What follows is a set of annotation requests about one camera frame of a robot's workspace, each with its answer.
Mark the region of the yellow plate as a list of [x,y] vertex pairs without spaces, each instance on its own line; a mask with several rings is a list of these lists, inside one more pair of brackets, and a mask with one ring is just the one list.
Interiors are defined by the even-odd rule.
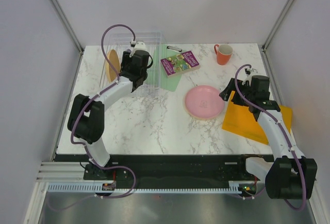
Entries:
[[117,78],[117,74],[115,70],[118,73],[120,72],[120,61],[117,52],[115,50],[110,50],[107,54],[107,58],[113,66],[112,68],[111,65],[108,63],[108,61],[105,61],[106,77],[108,82],[111,83]]
[[191,99],[184,98],[185,111],[199,120],[210,120],[216,118],[224,110],[224,101],[220,99]]

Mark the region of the pink plate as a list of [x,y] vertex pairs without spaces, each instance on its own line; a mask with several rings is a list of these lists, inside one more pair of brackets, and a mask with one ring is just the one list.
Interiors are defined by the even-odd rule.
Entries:
[[201,120],[216,118],[225,108],[220,91],[212,86],[191,88],[184,97],[184,107],[189,115]]

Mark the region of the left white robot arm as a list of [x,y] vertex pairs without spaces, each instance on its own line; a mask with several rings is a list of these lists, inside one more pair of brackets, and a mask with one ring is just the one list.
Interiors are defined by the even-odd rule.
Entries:
[[124,51],[119,78],[93,97],[78,94],[74,98],[67,124],[71,131],[70,140],[72,144],[85,148],[90,161],[96,165],[95,173],[101,179],[108,179],[113,174],[113,166],[108,163],[110,155],[102,140],[105,111],[143,85],[147,69],[153,65],[150,58],[146,50]]

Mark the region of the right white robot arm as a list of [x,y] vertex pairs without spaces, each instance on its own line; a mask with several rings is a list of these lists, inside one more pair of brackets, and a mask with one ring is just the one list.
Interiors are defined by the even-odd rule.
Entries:
[[237,176],[246,180],[255,175],[263,180],[271,199],[309,199],[317,163],[307,158],[292,139],[280,106],[270,99],[269,84],[269,78],[262,75],[250,76],[247,81],[231,78],[219,94],[224,101],[248,107],[265,133],[274,157],[272,165],[260,157],[247,158],[236,166]]

